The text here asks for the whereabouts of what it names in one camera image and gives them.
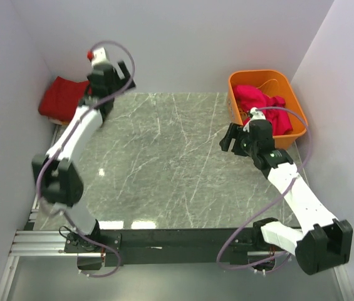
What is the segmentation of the red t-shirt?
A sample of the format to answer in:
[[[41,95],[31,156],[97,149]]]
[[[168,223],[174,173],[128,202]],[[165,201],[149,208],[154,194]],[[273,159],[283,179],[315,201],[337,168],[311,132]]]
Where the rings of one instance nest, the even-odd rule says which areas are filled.
[[[73,82],[56,77],[44,93],[38,112],[45,117],[71,122],[89,81]]]

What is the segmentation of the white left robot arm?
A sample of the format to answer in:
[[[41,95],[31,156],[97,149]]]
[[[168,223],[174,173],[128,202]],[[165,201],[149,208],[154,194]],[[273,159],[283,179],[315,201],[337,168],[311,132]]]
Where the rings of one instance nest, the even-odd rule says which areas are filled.
[[[98,221],[82,204],[82,178],[76,167],[92,135],[113,110],[115,98],[135,88],[134,70],[124,61],[115,68],[108,59],[94,59],[88,85],[63,135],[45,154],[33,157],[36,197],[48,218],[64,216],[70,226],[70,242],[88,252],[102,245]]]

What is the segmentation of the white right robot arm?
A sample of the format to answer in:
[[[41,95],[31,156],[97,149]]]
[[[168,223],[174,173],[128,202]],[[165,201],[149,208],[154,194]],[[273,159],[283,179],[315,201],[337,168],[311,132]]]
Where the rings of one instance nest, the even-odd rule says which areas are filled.
[[[251,120],[245,126],[231,123],[219,143],[222,151],[250,157],[263,176],[280,192],[300,228],[268,218],[253,224],[251,243],[258,250],[270,245],[288,252],[308,275],[348,263],[353,228],[323,206],[284,149],[278,149],[267,120]]]

